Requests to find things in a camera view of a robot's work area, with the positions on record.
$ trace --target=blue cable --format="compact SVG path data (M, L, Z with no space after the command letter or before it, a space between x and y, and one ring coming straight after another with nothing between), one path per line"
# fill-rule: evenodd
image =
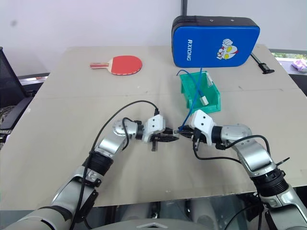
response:
M198 83L196 85L197 88L199 88L200 84L201 84L201 77L202 77L202 68L200 69L200 76L198 78ZM191 105L191 108L190 108L190 111L187 115L187 117L184 119L182 125L179 127L179 131L181 131L183 129L183 126L185 125L187 119L189 118L189 116L191 115L192 113L192 110L193 110L193 107L194 107L194 104L196 102L196 99L197 99L197 92L195 93L195 96L194 96L194 99L193 99L193 102L192 102L192 105Z
M176 74L176 76L178 76L178 74L179 74L181 71L183 71L183 72L185 72L185 73L188 74L188 76L193 80L194 85L195 85L195 87L196 87L198 93L200 94L201 97L203 97L205 94L200 90L199 87L197 87L197 83L196 83L195 79L193 78L193 76L192 76L189 72L187 72L187 71L184 70L184 69L181 69L181 70L178 71L178 73Z

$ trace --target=table tennis paddle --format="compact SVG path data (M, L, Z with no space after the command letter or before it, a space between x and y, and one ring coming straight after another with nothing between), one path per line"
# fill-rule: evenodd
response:
M107 69L114 75L134 74L142 68L142 61L136 56L117 56L107 63L91 63L91 69Z

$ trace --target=cartoon logo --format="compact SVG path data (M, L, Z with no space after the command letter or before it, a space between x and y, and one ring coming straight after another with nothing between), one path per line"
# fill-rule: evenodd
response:
M236 46L232 46L232 41L230 39L224 39L222 43L222 47L217 52L217 59L230 59L234 55L236 55L238 51L238 48Z

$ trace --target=white wall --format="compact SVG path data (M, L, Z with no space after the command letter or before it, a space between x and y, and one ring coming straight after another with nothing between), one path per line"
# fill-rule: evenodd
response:
M188 15L241 16L269 48L307 50L306 0L189 0ZM51 71L69 46L170 45L180 0L0 0L0 46L17 75Z

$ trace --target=beige table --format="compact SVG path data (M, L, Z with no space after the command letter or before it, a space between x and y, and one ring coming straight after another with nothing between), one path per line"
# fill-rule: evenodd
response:
M243 123L254 134L266 136L276 162L291 157L281 166L286 180L293 186L306 185L307 157L302 147L307 137L306 97L265 46L257 45L254 53L276 71L263 75L252 58L237 68L206 69L221 92L222 110L211 116L219 125ZM113 76L88 67L90 62L128 54L143 60L135 75ZM175 76L178 70L166 46L68 49L0 153L0 209L48 205L57 188L83 163L102 124L129 102L154 102L167 126L178 127L188 112ZM151 106L136 104L118 118L145 121L152 115ZM98 188L96 206L255 190L242 166L226 160L199 161L184 137L159 143L157 152L150 149L150 144L135 141L121 153ZM200 152L236 157L231 149L218 151L205 145Z

